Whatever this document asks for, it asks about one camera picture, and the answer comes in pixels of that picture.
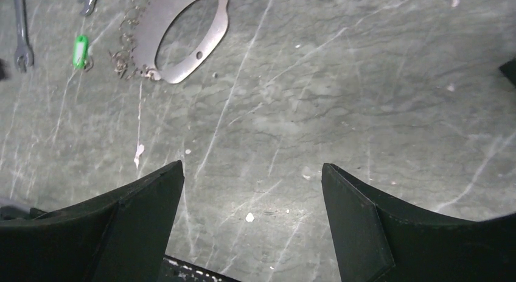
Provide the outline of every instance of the wrench handle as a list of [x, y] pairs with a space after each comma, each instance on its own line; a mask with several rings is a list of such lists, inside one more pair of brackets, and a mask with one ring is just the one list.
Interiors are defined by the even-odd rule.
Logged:
[[25, 17], [25, 0], [15, 0], [15, 10], [18, 43], [27, 44], [27, 20]]

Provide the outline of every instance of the wrench head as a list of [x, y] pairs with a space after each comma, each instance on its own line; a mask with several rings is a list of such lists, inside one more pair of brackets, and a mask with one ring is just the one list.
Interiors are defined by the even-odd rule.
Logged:
[[19, 72], [27, 72], [27, 67], [34, 64], [34, 54], [26, 44], [18, 45], [15, 51], [15, 66]]
[[79, 3], [84, 3], [84, 8], [79, 13], [81, 16], [88, 16], [93, 13], [95, 7], [95, 0], [77, 0]]

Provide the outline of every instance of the stone floor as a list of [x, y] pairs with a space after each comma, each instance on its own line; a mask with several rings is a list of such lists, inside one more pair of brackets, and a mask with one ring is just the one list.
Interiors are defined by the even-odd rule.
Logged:
[[[178, 85], [113, 72], [131, 0], [88, 18], [76, 0], [26, 1], [35, 66], [0, 82], [1, 195], [54, 210], [182, 160], [167, 253], [243, 281], [340, 279], [325, 162], [442, 214], [516, 211], [516, 90], [497, 70], [516, 54], [516, 0], [230, 0], [226, 36]], [[178, 19], [159, 66], [194, 50], [216, 4]], [[0, 25], [12, 66], [12, 0]], [[71, 64], [80, 33], [90, 72]]]

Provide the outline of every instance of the green key tag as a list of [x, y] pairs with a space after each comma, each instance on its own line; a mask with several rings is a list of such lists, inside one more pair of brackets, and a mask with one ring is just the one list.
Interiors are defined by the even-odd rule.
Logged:
[[88, 37], [79, 35], [75, 39], [73, 64], [76, 68], [83, 69], [88, 58]]

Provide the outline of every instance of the key tag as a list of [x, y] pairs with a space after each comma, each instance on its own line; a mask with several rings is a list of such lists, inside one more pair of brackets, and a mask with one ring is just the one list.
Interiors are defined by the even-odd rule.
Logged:
[[79, 35], [75, 39], [73, 64], [77, 69], [88, 72], [93, 67], [93, 59], [88, 59], [88, 37]]

